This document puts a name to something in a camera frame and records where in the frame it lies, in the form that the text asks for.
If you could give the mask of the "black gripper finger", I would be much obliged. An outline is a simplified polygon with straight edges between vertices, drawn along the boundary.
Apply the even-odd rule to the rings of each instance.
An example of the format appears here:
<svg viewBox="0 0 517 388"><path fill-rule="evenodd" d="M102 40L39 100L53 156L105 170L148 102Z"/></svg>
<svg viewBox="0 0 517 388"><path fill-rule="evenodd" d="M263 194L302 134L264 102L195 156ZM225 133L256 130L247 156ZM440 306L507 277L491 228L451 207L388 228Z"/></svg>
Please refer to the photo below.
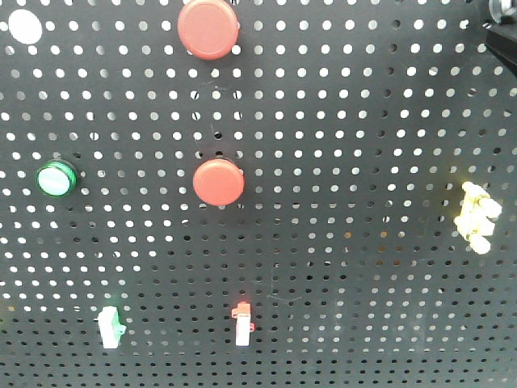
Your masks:
<svg viewBox="0 0 517 388"><path fill-rule="evenodd" d="M493 24L486 33L487 48L511 71L516 71L516 25Z"/></svg>

